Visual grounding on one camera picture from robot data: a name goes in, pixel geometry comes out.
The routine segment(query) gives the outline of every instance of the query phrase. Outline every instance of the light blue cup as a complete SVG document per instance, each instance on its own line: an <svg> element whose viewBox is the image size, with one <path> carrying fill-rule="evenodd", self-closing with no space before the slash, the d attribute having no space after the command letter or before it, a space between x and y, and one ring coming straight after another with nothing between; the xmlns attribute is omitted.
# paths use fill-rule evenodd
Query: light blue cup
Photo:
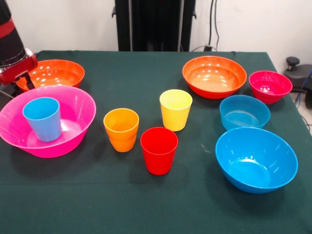
<svg viewBox="0 0 312 234"><path fill-rule="evenodd" d="M56 99L34 99L25 105L23 115L40 140L49 142L61 135L59 102Z"/></svg>
<svg viewBox="0 0 312 234"><path fill-rule="evenodd" d="M282 138L259 128L235 128L215 146L224 176L238 189L252 194L277 190L295 177L298 160Z"/></svg>
<svg viewBox="0 0 312 234"><path fill-rule="evenodd" d="M246 95L224 99L220 104L220 114L226 130L239 127L263 128L271 117L266 104Z"/></svg>

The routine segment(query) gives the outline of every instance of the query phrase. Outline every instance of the light blue bowl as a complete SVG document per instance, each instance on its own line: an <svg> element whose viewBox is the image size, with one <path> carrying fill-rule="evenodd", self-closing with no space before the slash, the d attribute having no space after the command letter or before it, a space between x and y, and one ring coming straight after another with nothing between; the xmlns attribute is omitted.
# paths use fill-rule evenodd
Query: light blue bowl
<svg viewBox="0 0 312 234"><path fill-rule="evenodd" d="M298 161L290 145L259 128L235 128L215 147L224 176L238 189L252 194L274 191L297 174Z"/></svg>
<svg viewBox="0 0 312 234"><path fill-rule="evenodd" d="M266 104L246 95L224 99L220 104L220 114L226 130L239 127L263 128L271 116Z"/></svg>

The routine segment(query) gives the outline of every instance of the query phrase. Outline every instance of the green tablecloth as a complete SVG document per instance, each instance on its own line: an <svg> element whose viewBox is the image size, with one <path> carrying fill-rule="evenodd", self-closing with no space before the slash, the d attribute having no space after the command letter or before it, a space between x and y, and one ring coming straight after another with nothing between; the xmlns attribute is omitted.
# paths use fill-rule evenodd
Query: green tablecloth
<svg viewBox="0 0 312 234"><path fill-rule="evenodd" d="M54 159L32 156L0 141L0 233L312 233L312 139L291 98L270 105L265 129L284 138L299 161L295 179L264 195L234 188L222 175L215 144L225 132L220 100L197 96L181 69L205 53L43 51L85 69L81 89L97 114L82 143ZM210 53L239 62L251 74L274 70L266 53ZM187 125L177 133L172 170L149 174L139 144L143 131L162 126L159 95L183 89L193 96ZM248 83L239 94L251 95ZM102 125L108 111L127 107L140 116L134 149L117 153Z"/></svg>

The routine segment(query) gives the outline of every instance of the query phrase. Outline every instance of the bowl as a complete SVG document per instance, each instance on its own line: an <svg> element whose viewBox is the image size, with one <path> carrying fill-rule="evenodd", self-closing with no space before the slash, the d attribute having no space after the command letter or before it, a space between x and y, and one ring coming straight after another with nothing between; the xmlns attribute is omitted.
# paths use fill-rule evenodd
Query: bowl
<svg viewBox="0 0 312 234"><path fill-rule="evenodd" d="M285 186L298 170L290 145L260 128L227 131L217 141L215 154L224 176L238 189L252 194Z"/></svg>
<svg viewBox="0 0 312 234"><path fill-rule="evenodd" d="M263 102L246 95L227 97L220 104L221 122L226 130L239 127L263 128L270 110Z"/></svg>
<svg viewBox="0 0 312 234"><path fill-rule="evenodd" d="M44 142L23 116L24 106L36 98L50 97L59 102L61 135ZM85 91L71 86L44 86L22 93L0 111L0 137L38 157L58 157L75 149L86 134L96 114L96 104Z"/></svg>
<svg viewBox="0 0 312 234"><path fill-rule="evenodd" d="M272 71L258 71L249 77L253 95L265 104L281 100L293 89L291 81L282 74Z"/></svg>
<svg viewBox="0 0 312 234"><path fill-rule="evenodd" d="M188 61L182 73L189 87L208 99L221 99L240 89L246 82L244 68L228 58L202 56Z"/></svg>
<svg viewBox="0 0 312 234"><path fill-rule="evenodd" d="M84 77L84 69L78 63L68 60L43 60L29 73L35 88L47 85L69 85L79 87ZM24 92L28 91L26 79L19 79L16 84Z"/></svg>

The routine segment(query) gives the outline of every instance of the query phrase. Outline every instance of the magenta bowl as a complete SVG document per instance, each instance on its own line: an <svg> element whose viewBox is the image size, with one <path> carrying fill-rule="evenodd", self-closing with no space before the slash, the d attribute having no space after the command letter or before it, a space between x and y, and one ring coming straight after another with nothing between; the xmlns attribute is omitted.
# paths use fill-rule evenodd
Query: magenta bowl
<svg viewBox="0 0 312 234"><path fill-rule="evenodd" d="M286 76L272 71L252 73L249 84L254 97L265 104L273 104L281 100L293 89L291 81Z"/></svg>
<svg viewBox="0 0 312 234"><path fill-rule="evenodd" d="M23 116L24 106L33 99L50 97L59 102L61 136L50 142L37 138ZM0 111L0 137L32 155L59 157L74 150L83 139L96 114L96 104L85 91L71 86L44 86L12 99Z"/></svg>

